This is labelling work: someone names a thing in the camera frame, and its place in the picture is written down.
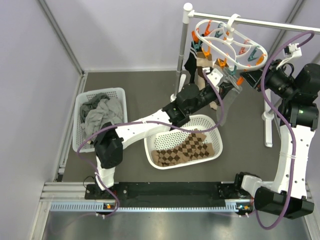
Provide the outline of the orange peg holding grey sock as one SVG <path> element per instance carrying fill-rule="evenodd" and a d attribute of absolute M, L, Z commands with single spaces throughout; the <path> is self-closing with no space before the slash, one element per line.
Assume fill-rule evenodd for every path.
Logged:
<path fill-rule="evenodd" d="M 243 83 L 244 81 L 245 81 L 245 79 L 244 79 L 242 76 L 240 76 L 240 77 L 238 78 L 236 84 L 237 84 L 238 86 L 240 86 L 240 85 L 242 85 L 242 83 Z"/>

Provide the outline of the teal peg holding grey sock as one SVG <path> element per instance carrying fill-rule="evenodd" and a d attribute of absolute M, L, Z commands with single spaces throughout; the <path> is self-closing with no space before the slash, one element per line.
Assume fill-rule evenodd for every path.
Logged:
<path fill-rule="evenodd" d="M 229 66 L 226 70 L 230 76 L 234 76 L 237 73 L 237 66 Z"/>

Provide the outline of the yellow-orange peg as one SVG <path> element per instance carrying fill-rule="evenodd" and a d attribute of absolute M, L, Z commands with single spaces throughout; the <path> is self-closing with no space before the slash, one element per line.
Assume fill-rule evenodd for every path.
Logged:
<path fill-rule="evenodd" d="M 224 58 L 224 59 L 221 59 L 221 58 L 218 58 L 216 60 L 218 66 L 221 68 L 221 69 L 224 69 L 225 67 L 229 67 L 229 65 L 227 64 L 227 59 Z"/>
<path fill-rule="evenodd" d="M 203 53 L 203 56 L 205 57 L 205 59 L 207 59 L 208 61 L 212 60 L 212 54 L 211 54 L 211 48 L 209 47 L 207 50 L 205 50 L 203 47 L 201 48 L 201 51 Z"/>

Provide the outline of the black sock with white stripes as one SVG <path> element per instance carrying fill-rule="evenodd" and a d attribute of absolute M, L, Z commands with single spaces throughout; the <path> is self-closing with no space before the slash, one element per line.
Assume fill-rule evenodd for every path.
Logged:
<path fill-rule="evenodd" d="M 198 52 L 194 51 L 192 44 L 191 44 L 189 57 L 184 64 L 185 70 L 188 71 L 188 73 L 190 74 L 190 79 L 189 79 L 190 84 L 195 83 L 195 75 L 196 75 L 196 70 L 197 70 L 197 53 Z"/>

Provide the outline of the white round clip hanger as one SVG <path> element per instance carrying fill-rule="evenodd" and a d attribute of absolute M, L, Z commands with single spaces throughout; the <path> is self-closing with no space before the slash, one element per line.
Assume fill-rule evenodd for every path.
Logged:
<path fill-rule="evenodd" d="M 211 53 L 218 54 L 216 59 L 226 58 L 228 67 L 237 66 L 237 71 L 258 70 L 268 60 L 266 49 L 237 31 L 236 23 L 205 19 L 197 23 L 194 31 L 202 42 L 201 48 L 211 48 Z"/>

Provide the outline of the teal clothes peg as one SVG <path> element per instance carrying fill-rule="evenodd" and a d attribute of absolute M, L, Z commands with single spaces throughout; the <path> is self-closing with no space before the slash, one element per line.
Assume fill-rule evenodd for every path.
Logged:
<path fill-rule="evenodd" d="M 202 51 L 202 42 L 201 41 L 198 41 L 198 42 L 192 41 L 191 45 L 192 45 L 195 52 Z"/>

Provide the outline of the orange clothes peg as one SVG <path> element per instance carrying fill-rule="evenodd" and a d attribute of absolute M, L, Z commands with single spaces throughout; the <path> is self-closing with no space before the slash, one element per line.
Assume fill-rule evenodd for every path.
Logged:
<path fill-rule="evenodd" d="M 198 38 L 196 32 L 195 32 L 195 31 L 192 31 L 192 32 L 191 32 L 191 35 L 192 35 L 192 40 L 193 40 L 193 42 L 197 44 L 197 43 L 199 42 L 199 38 Z"/>

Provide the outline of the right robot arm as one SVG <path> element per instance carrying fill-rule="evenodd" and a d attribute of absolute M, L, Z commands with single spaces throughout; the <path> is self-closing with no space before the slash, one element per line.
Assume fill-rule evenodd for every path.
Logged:
<path fill-rule="evenodd" d="M 306 169 L 311 141 L 318 128 L 319 109 L 315 100 L 320 91 L 320 66 L 306 64 L 296 77 L 285 73 L 291 63 L 281 65 L 273 60 L 265 75 L 265 88 L 281 98 L 280 153 L 276 176 L 272 184 L 248 172 L 235 176 L 233 192 L 239 198 L 251 195 L 258 211 L 280 215 L 290 195 L 284 217 L 297 219 L 314 211 L 307 200 Z"/>

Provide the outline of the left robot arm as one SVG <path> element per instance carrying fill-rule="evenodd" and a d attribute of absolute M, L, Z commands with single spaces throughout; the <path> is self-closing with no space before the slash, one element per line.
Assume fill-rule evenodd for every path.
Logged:
<path fill-rule="evenodd" d="M 188 130 L 182 126 L 190 121 L 190 115 L 214 100 L 222 105 L 223 98 L 234 88 L 232 83 L 222 82 L 214 86 L 211 82 L 203 89 L 194 83 L 185 85 L 176 99 L 146 118 L 138 121 L 112 125 L 106 123 L 96 134 L 94 148 L 97 159 L 95 178 L 96 192 L 109 198 L 114 191 L 116 166 L 123 160 L 123 151 L 131 144 L 149 136 L 179 130 L 189 134 L 203 134 L 203 130 Z"/>

